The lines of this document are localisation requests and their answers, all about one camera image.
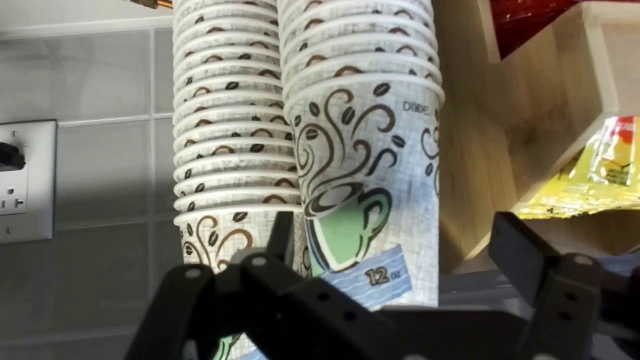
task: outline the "wall tile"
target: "wall tile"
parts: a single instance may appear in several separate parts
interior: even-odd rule
[[[156,211],[175,214],[173,209],[173,135],[172,119],[156,119]]]
[[[0,42],[0,122],[147,114],[147,31]]]
[[[147,214],[147,122],[61,126],[57,132],[57,220]]]
[[[130,338],[96,338],[41,346],[0,348],[1,360],[115,360],[123,357]]]
[[[156,30],[156,112],[173,112],[173,42],[172,28]]]
[[[1,246],[1,338],[135,326],[147,306],[146,233],[139,224]]]

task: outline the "wooden shelf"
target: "wooden shelf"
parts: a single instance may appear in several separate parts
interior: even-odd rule
[[[503,59],[488,0],[434,0],[434,9],[448,94],[439,181],[441,265],[449,272],[481,252],[495,209],[526,202],[606,117],[640,114],[640,5],[574,5]],[[575,238],[566,228],[592,221],[602,228],[592,240],[602,253],[638,242],[629,231],[640,228],[636,211],[623,221],[600,214],[534,226]],[[584,246],[592,242],[569,240],[568,249],[592,252]]]

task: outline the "printed label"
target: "printed label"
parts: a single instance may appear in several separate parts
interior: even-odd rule
[[[411,289],[400,246],[367,258],[350,270],[329,272],[322,277],[367,309],[380,308]]]

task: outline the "white tiled wall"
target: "white tiled wall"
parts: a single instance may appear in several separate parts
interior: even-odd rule
[[[56,238],[0,246],[0,360],[121,357],[180,263],[170,50],[151,25],[0,36],[0,122],[60,126]]]

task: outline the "stack of paper cups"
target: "stack of paper cups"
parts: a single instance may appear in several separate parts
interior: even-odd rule
[[[367,308],[437,300],[437,107],[429,0],[279,0],[308,270]]]
[[[275,0],[173,2],[173,191],[183,259],[221,272],[300,209]],[[216,357],[248,355],[243,335]]]

